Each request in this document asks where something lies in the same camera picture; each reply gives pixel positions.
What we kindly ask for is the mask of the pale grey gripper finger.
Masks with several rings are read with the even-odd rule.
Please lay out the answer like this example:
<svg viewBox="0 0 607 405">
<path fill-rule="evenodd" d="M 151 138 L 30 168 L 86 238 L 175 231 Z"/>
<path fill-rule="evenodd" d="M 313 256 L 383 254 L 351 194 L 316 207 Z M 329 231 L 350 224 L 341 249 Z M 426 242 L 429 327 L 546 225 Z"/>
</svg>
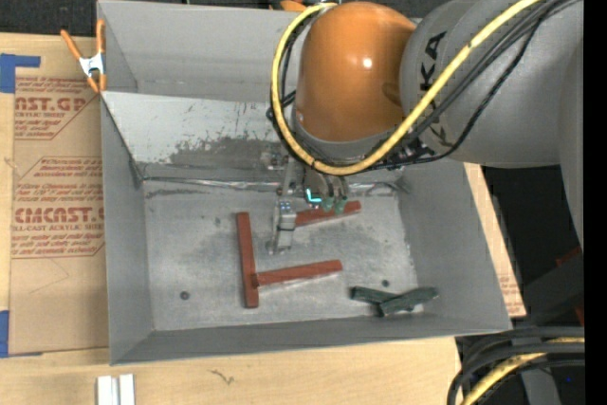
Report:
<svg viewBox="0 0 607 405">
<path fill-rule="evenodd" d="M 277 250 L 286 251 L 292 246 L 296 229 L 297 212 L 289 200 L 281 200 L 278 205 Z"/>
<path fill-rule="evenodd" d="M 267 253 L 274 255 L 280 252 L 281 248 L 281 222 L 282 222 L 282 201 L 278 200 L 275 204 L 272 216 L 272 235 L 266 244 Z"/>
</svg>

